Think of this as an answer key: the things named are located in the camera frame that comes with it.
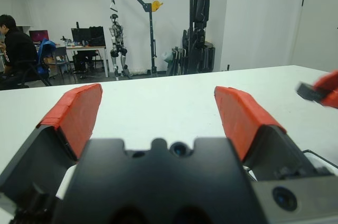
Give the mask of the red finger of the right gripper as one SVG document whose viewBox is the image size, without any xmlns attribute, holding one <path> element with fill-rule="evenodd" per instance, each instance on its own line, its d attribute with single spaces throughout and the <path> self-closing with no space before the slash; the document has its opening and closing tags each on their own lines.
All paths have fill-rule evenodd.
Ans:
<svg viewBox="0 0 338 224">
<path fill-rule="evenodd" d="M 320 104 L 326 107 L 338 108 L 338 92 L 332 91 L 328 93 L 321 101 Z"/>
<path fill-rule="evenodd" d="M 313 85 L 315 91 L 332 92 L 337 89 L 337 74 L 334 70 L 323 77 L 319 78 Z"/>
</svg>

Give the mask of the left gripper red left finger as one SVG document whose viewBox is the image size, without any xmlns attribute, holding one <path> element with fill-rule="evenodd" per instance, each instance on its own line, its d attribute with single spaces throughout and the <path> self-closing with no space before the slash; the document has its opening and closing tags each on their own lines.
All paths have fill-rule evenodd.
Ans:
<svg viewBox="0 0 338 224">
<path fill-rule="evenodd" d="M 101 99 L 99 83 L 63 94 L 1 173 L 1 208 L 30 208 L 56 196 L 92 135 Z"/>
</svg>

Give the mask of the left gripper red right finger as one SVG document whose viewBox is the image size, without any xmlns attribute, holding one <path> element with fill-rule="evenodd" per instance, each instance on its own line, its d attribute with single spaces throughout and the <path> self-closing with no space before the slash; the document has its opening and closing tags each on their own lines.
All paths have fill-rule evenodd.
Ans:
<svg viewBox="0 0 338 224">
<path fill-rule="evenodd" d="M 326 166 L 315 167 L 287 130 L 247 92 L 217 86 L 214 97 L 226 137 L 243 166 L 259 181 L 330 176 Z"/>
</svg>

